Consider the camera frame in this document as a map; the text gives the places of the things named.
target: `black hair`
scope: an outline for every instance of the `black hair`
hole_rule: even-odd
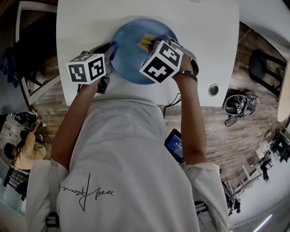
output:
[[[12,151],[13,151],[13,145],[10,143],[6,143],[4,147],[4,153],[6,157],[10,160],[14,160],[14,155],[12,154]]]
[[[28,130],[22,130],[20,132],[21,141],[17,144],[17,147],[16,147],[17,149],[24,146],[24,143],[25,143],[25,140],[28,136],[28,133],[29,133]]]

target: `wristband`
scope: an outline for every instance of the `wristband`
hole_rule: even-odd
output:
[[[191,73],[191,71],[189,71],[189,70],[186,70],[186,71],[179,71],[177,74],[179,74],[179,75],[183,75],[183,76],[187,76],[187,77],[191,77],[193,80],[196,81],[196,83],[198,83],[198,79],[197,79],[197,77],[196,77],[195,75],[193,75],[193,74]]]

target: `person in yellow shirt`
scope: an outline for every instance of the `person in yellow shirt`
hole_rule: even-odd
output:
[[[42,160],[45,157],[45,146],[34,135],[41,122],[41,119],[37,120],[33,130],[28,132],[26,139],[22,140],[19,146],[15,147],[10,143],[5,145],[4,153],[8,159],[14,160],[16,168],[30,170],[33,161]]]

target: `black stool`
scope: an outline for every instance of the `black stool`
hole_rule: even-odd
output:
[[[260,85],[264,86],[266,89],[274,93],[277,97],[279,97],[280,91],[278,89],[282,85],[283,77],[267,69],[267,60],[271,60],[284,68],[287,65],[286,62],[279,60],[273,56],[270,56],[259,49],[256,49],[255,51],[253,51],[249,62],[250,78],[253,82],[259,83]],[[263,78],[266,73],[268,73],[269,75],[271,75],[280,82],[280,84],[276,88],[268,84],[267,82],[263,81]]]

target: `person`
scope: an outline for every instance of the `person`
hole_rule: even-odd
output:
[[[236,210],[237,213],[240,213],[241,212],[241,202],[240,202],[240,199],[235,199],[234,210]]]
[[[180,69],[193,73],[186,56]],[[166,125],[157,105],[132,99],[91,104],[97,83],[83,86],[53,140],[52,162],[38,160],[31,169],[28,231],[58,222],[62,232],[228,231],[219,166],[207,163],[197,82],[182,75],[174,80],[186,167],[164,146]],[[56,193],[50,169],[60,183]]]
[[[269,180],[269,176],[268,176],[268,168],[267,168],[267,165],[272,162],[272,159],[264,159],[264,162],[260,165],[260,169],[262,170],[263,172],[263,179],[264,181],[268,181]]]
[[[42,122],[41,119],[38,119],[32,131],[21,131],[22,140],[17,147],[10,143],[5,145],[4,153],[8,159],[14,160],[16,168],[30,170],[33,161],[42,160],[45,157],[46,149],[43,141],[35,137],[35,132]]]

